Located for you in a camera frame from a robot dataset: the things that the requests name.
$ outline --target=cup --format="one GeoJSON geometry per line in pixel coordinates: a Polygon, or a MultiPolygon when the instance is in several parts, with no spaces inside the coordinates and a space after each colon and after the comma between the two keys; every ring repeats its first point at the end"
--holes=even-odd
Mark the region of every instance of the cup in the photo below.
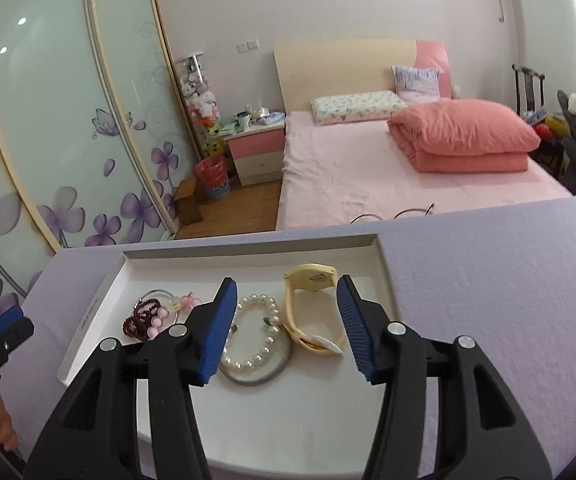
{"type": "Polygon", "coordinates": [[[237,122],[242,132],[250,131],[250,114],[248,112],[239,112],[237,114],[237,122]]]}

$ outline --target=purple table cover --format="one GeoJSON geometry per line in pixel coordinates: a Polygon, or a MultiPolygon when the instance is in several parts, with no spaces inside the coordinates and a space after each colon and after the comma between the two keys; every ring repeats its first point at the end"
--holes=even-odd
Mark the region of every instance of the purple table cover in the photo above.
{"type": "MultiPolygon", "coordinates": [[[[139,247],[369,233],[383,247],[403,321],[427,338],[473,336],[513,391],[557,475],[576,455],[576,198],[139,247]]],[[[25,455],[64,391],[57,370],[83,312],[121,251],[135,248],[60,251],[24,303],[35,334],[11,355],[0,387],[25,455]]],[[[431,391],[423,473],[434,461],[434,401],[431,391]]],[[[143,472],[153,476],[147,450],[142,460],[143,472]]]]}

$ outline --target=pink folded quilt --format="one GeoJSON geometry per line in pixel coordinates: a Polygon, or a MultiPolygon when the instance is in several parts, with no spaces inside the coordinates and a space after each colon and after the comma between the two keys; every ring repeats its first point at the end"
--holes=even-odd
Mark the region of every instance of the pink folded quilt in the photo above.
{"type": "Polygon", "coordinates": [[[528,155],[525,153],[435,155],[415,148],[398,126],[389,124],[389,129],[393,139],[420,173],[514,173],[528,169],[528,155]]]}
{"type": "Polygon", "coordinates": [[[411,106],[394,113],[388,126],[417,152],[434,155],[529,153],[540,142],[536,132],[510,108],[476,99],[411,106]]]}

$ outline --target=wooden floor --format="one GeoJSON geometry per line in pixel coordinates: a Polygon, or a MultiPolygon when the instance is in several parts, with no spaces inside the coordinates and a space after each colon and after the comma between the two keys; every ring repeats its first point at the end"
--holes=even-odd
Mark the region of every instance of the wooden floor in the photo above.
{"type": "Polygon", "coordinates": [[[223,198],[199,204],[203,222],[182,225],[175,240],[274,231],[281,181],[241,187],[237,181],[223,198]]]}

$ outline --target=wall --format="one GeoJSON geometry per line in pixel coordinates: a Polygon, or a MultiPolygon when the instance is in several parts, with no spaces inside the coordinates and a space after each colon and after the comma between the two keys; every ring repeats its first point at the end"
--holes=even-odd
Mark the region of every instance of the wall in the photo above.
{"type": "Polygon", "coordinates": [[[444,41],[464,96],[512,105],[516,34],[503,2],[504,23],[498,0],[159,0],[175,59],[204,51],[224,118],[246,104],[281,108],[276,44],[356,36],[444,41]],[[253,39],[260,49],[238,54],[253,39]]]}
{"type": "Polygon", "coordinates": [[[514,0],[519,62],[546,75],[546,108],[560,110],[556,92],[576,91],[574,0],[514,0]]]}

